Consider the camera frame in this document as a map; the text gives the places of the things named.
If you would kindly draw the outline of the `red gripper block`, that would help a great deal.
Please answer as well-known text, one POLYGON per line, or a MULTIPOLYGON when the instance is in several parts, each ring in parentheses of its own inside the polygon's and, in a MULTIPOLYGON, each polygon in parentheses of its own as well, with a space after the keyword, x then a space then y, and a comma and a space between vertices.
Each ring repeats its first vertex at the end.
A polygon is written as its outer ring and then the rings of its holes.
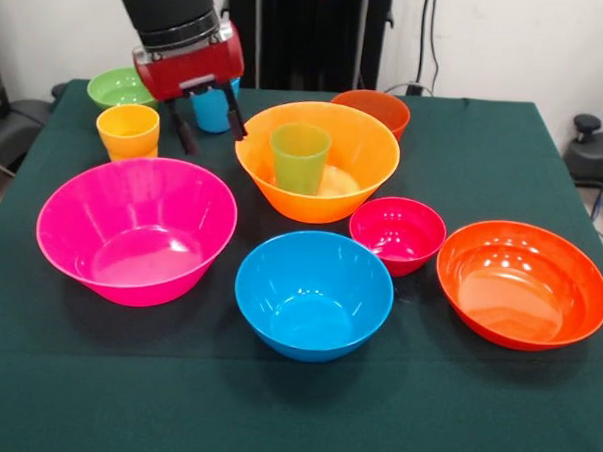
POLYGON ((231 21, 220 23, 211 38, 166 52, 148 52, 142 46, 133 51, 133 64, 143 86, 157 100, 165 102, 179 141, 187 155, 198 154, 190 125, 181 117, 176 100, 193 88, 227 83, 223 93, 228 104, 227 119, 235 141, 247 136, 240 106, 230 83, 244 71, 240 36, 231 21))

